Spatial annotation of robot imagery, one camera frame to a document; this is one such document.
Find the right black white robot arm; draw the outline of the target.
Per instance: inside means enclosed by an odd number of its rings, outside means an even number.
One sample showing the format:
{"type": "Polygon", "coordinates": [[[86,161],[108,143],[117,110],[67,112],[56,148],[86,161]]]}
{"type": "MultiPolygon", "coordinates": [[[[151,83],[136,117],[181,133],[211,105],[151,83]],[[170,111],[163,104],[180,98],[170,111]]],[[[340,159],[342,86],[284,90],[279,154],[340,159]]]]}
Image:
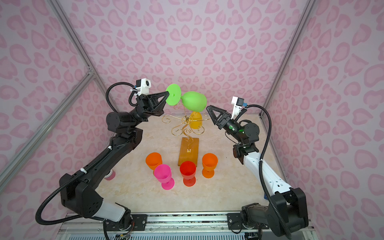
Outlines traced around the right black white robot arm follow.
{"type": "Polygon", "coordinates": [[[280,178],[265,160],[271,134],[267,133],[264,147],[259,151],[255,145],[260,139],[257,124],[233,119],[226,110],[215,106],[208,106],[207,112],[215,126],[237,140],[233,146],[234,157],[258,178],[269,202],[267,206],[258,203],[243,206],[239,229],[258,228],[260,238],[262,228],[268,227],[277,237],[285,236],[290,240],[294,232],[308,227],[306,194],[280,178]]]}

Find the pink wine glass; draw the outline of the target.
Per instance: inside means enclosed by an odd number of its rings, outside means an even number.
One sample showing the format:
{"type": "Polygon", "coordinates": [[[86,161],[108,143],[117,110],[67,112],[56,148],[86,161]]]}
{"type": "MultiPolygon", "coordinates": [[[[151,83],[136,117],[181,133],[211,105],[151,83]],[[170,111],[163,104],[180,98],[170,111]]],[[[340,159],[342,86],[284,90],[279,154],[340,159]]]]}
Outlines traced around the pink wine glass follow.
{"type": "Polygon", "coordinates": [[[171,190],[175,186],[172,170],[168,165],[162,164],[157,166],[154,170],[154,176],[162,184],[164,190],[171,190]]]}

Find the orange wine glass front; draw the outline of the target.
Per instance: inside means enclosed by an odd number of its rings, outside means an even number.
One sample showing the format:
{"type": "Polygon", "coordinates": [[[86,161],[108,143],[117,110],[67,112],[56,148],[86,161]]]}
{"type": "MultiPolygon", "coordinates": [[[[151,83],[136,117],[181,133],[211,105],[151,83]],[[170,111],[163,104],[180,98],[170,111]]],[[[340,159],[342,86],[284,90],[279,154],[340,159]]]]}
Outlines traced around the orange wine glass front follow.
{"type": "Polygon", "coordinates": [[[163,164],[162,156],[159,153],[150,153],[146,157],[146,164],[151,170],[155,170],[159,165],[163,164]]]}

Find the yellow wine glass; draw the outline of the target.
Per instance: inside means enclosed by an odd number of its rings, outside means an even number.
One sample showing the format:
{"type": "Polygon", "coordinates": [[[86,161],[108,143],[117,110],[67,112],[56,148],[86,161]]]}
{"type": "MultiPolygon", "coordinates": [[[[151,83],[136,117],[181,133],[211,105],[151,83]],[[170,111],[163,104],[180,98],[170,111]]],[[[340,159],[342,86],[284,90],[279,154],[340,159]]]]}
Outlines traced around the yellow wine glass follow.
{"type": "Polygon", "coordinates": [[[199,130],[203,126],[203,118],[201,113],[192,112],[190,115],[190,128],[194,130],[199,130]]]}

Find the red wine glass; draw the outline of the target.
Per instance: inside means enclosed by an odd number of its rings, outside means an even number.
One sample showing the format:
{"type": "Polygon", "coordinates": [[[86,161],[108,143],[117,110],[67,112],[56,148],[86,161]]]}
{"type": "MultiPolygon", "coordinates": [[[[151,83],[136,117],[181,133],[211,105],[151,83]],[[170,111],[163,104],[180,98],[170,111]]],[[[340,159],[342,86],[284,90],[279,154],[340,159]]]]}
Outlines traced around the red wine glass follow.
{"type": "Polygon", "coordinates": [[[187,187],[192,187],[196,183],[196,170],[195,163],[186,161],[180,166],[180,173],[183,177],[183,183],[187,187]]]}

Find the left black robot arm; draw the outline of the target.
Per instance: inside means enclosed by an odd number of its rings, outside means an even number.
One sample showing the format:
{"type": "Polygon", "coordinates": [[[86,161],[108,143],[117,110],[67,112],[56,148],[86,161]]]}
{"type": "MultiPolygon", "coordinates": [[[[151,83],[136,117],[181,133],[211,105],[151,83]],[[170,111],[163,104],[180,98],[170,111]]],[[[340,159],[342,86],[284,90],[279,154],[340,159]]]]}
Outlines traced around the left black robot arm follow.
{"type": "Polygon", "coordinates": [[[61,201],[64,207],[79,218],[97,218],[119,223],[125,227],[132,222],[131,211],[101,197],[96,189],[104,177],[142,141],[143,130],[138,125],[149,117],[164,114],[169,92],[137,97],[138,105],[130,112],[110,112],[106,117],[108,130],[115,133],[109,146],[94,160],[73,175],[60,179],[61,201]]]}

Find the green wine glass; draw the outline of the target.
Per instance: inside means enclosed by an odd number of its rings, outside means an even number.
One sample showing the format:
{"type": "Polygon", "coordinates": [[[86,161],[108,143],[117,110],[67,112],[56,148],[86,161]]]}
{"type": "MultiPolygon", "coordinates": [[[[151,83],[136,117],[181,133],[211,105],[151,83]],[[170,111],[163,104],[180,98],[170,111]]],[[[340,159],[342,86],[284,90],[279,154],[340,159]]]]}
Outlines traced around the green wine glass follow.
{"type": "Polygon", "coordinates": [[[177,84],[169,85],[166,91],[169,93],[166,102],[170,106],[176,106],[182,102],[182,105],[192,112],[202,112],[207,106],[207,98],[205,95],[195,91],[182,94],[182,90],[177,84]]]}

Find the orange wine glass back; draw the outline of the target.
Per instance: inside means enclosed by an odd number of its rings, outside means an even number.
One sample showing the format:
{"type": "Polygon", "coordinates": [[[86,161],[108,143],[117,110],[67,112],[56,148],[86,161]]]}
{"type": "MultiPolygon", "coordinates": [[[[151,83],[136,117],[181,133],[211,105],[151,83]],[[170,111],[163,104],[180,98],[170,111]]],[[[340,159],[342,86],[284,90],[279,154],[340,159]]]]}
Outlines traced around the orange wine glass back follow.
{"type": "Polygon", "coordinates": [[[207,153],[202,158],[203,170],[202,174],[205,178],[210,179],[215,174],[215,168],[218,164],[218,157],[212,153],[207,153]]]}

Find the orange wine glass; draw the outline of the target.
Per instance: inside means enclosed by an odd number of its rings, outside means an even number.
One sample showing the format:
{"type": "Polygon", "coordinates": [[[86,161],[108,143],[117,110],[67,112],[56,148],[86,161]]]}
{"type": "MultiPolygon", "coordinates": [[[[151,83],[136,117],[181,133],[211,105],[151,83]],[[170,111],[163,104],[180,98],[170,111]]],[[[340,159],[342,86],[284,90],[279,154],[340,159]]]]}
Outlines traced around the orange wine glass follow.
{"type": "Polygon", "coordinates": [[[212,153],[207,153],[202,158],[203,170],[202,174],[205,178],[210,179],[215,174],[215,168],[218,164],[218,157],[212,153]]]}
{"type": "Polygon", "coordinates": [[[146,157],[146,164],[151,170],[155,170],[159,165],[163,164],[162,156],[159,153],[150,153],[146,157]]]}

